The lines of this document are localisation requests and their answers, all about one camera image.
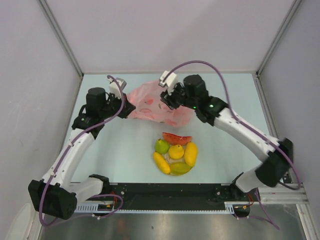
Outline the round cream plate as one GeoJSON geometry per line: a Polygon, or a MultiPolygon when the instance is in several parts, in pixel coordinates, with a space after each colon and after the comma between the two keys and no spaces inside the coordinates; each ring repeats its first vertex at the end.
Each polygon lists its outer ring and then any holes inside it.
{"type": "MultiPolygon", "coordinates": [[[[165,154],[162,154],[162,156],[164,157],[164,159],[168,162],[169,166],[172,164],[172,163],[185,163],[185,160],[184,158],[180,158],[180,159],[177,159],[177,160],[174,160],[174,159],[171,159],[169,157],[169,154],[168,153],[165,153],[165,154]]],[[[169,176],[182,176],[182,175],[172,175],[171,173],[170,174],[165,174],[165,175],[169,175],[169,176]]]]}

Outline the yellow fake fruit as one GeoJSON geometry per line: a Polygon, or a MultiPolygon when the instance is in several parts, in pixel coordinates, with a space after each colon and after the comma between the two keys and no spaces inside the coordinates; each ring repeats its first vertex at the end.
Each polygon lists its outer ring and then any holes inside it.
{"type": "Polygon", "coordinates": [[[171,173],[170,165],[168,162],[165,160],[165,158],[158,152],[153,153],[153,160],[158,167],[158,169],[166,174],[169,175],[171,173]]]}

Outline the red watermelon slice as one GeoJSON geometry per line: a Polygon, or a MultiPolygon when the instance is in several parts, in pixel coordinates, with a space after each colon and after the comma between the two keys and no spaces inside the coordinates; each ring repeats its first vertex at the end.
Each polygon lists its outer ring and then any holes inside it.
{"type": "Polygon", "coordinates": [[[179,136],[173,133],[163,132],[162,137],[170,145],[182,145],[185,146],[187,143],[193,140],[192,136],[179,136]]]}

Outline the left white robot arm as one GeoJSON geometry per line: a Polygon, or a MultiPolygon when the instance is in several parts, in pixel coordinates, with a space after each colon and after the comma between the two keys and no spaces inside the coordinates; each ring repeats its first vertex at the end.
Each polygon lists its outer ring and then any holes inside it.
{"type": "Polygon", "coordinates": [[[54,164],[40,180],[32,180],[28,192],[34,209],[41,218],[43,214],[67,220],[78,204],[92,198],[105,200],[115,198],[108,177],[91,174],[86,180],[70,188],[72,177],[84,154],[97,139],[106,123],[116,117],[125,119],[135,110],[122,88],[94,87],[86,94],[71,126],[67,144],[54,164]]]}

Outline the yellow fake lemon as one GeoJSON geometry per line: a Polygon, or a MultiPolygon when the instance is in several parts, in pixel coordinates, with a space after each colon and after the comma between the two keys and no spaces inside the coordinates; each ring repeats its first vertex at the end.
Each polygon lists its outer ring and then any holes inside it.
{"type": "Polygon", "coordinates": [[[168,155],[173,160],[181,159],[185,154],[185,149],[180,145],[172,145],[168,149],[168,155]]]}

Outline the yellow fake mango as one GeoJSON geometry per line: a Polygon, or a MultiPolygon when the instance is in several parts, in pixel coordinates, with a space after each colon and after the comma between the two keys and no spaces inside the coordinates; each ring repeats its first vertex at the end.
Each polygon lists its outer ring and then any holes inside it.
{"type": "Polygon", "coordinates": [[[198,156],[198,147],[193,142],[188,142],[184,151],[184,161],[190,167],[194,167],[196,165],[196,160],[198,156]]]}

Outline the pink plastic bag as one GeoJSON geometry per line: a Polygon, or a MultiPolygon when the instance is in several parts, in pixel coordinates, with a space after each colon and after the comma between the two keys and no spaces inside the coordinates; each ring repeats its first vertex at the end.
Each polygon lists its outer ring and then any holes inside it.
{"type": "Polygon", "coordinates": [[[164,123],[172,127],[187,125],[193,118],[194,112],[183,106],[171,110],[161,101],[160,94],[163,90],[157,81],[149,81],[128,93],[128,101],[135,106],[135,110],[128,117],[164,123]]]}

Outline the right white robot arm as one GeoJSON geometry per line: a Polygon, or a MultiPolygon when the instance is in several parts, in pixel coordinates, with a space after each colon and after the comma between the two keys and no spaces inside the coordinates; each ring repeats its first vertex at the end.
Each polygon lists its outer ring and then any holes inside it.
{"type": "Polygon", "coordinates": [[[180,83],[175,73],[164,71],[159,85],[166,88],[160,98],[171,110],[181,106],[195,111],[197,118],[214,126],[238,140],[247,147],[261,164],[241,173],[232,181],[231,196],[242,201],[249,191],[263,185],[274,188],[293,163],[294,145],[285,138],[264,134],[236,113],[229,104],[218,97],[210,96],[200,75],[184,78],[180,83]]]}

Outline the green fake pear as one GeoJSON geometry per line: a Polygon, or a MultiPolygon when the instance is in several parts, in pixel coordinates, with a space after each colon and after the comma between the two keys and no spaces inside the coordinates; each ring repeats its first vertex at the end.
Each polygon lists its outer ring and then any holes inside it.
{"type": "Polygon", "coordinates": [[[169,148],[170,144],[164,139],[158,139],[154,144],[154,150],[161,155],[166,154],[169,148]]]}

